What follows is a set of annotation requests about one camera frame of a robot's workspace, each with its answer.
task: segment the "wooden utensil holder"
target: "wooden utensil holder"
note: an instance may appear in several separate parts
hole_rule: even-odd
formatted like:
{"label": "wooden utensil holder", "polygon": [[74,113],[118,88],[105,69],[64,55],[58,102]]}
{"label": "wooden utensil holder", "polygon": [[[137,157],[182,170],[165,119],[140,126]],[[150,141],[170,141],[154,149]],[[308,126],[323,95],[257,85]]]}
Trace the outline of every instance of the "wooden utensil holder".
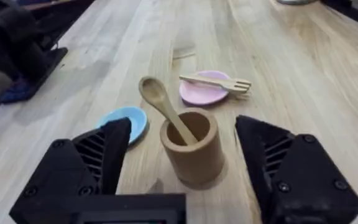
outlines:
{"label": "wooden utensil holder", "polygon": [[173,127],[165,121],[160,129],[161,142],[178,178],[184,183],[201,185],[213,181],[222,171],[224,156],[215,117],[200,108],[188,108],[179,114],[198,143],[187,146]]}

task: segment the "spoon handle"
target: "spoon handle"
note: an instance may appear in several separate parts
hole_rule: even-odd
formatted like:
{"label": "spoon handle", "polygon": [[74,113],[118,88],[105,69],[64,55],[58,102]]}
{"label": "spoon handle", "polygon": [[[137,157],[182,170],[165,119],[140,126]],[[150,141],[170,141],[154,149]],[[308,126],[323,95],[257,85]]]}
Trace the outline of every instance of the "spoon handle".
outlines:
{"label": "spoon handle", "polygon": [[168,98],[167,90],[160,80],[153,77],[142,78],[139,82],[139,91],[145,101],[162,113],[165,118],[171,121],[188,146],[198,142],[173,109]]}
{"label": "spoon handle", "polygon": [[164,115],[164,117],[166,117],[168,120],[172,122],[172,124],[178,130],[180,136],[183,138],[185,143],[188,146],[196,144],[198,140],[194,137],[193,133],[191,133],[191,131],[184,124],[184,122],[179,118],[175,110],[172,108],[172,105],[169,102],[168,98],[166,98],[161,103],[161,107],[163,108],[163,110],[159,110],[159,111]]}

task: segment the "butcher block countertop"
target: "butcher block countertop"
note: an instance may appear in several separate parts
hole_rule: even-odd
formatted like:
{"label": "butcher block countertop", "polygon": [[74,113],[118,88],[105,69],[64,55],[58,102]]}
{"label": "butcher block countertop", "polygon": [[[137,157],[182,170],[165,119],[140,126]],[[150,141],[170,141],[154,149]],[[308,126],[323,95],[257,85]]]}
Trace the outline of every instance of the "butcher block countertop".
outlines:
{"label": "butcher block countertop", "polygon": [[[239,114],[314,134],[358,193],[358,23],[320,2],[97,0],[63,36],[68,55],[28,102],[0,107],[0,223],[54,139],[73,138],[122,106],[140,106],[149,130],[127,154],[119,194],[184,192],[188,223],[260,223],[234,131]],[[252,82],[246,97],[207,108],[227,173],[208,190],[185,187],[158,132],[163,117],[140,96],[161,79],[173,107],[178,76],[219,70]]]}

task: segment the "screw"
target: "screw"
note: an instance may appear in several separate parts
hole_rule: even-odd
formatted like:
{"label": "screw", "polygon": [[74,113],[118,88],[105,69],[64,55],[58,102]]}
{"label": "screw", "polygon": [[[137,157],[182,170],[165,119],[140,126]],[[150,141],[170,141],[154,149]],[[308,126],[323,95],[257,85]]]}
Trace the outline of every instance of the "screw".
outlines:
{"label": "screw", "polygon": [[284,182],[280,182],[278,184],[278,189],[283,193],[288,193],[289,191],[291,191],[290,186],[287,183],[284,183]]}
{"label": "screw", "polygon": [[62,147],[65,143],[63,142],[63,140],[56,140],[52,143],[52,147],[54,148],[59,148]]}
{"label": "screw", "polygon": [[92,194],[93,189],[90,186],[86,186],[86,187],[82,187],[79,191],[78,191],[78,195],[80,196],[87,196]]}
{"label": "screw", "polygon": [[37,192],[38,192],[38,188],[36,186],[31,186],[24,191],[24,196],[33,197],[34,195],[37,194]]}
{"label": "screw", "polygon": [[345,182],[343,182],[343,181],[340,181],[340,180],[335,180],[334,186],[338,190],[346,190],[347,189],[347,184]]}
{"label": "screw", "polygon": [[316,141],[316,138],[314,138],[314,136],[312,136],[311,134],[307,134],[305,136],[303,136],[303,139],[307,142],[307,143],[313,143]]}

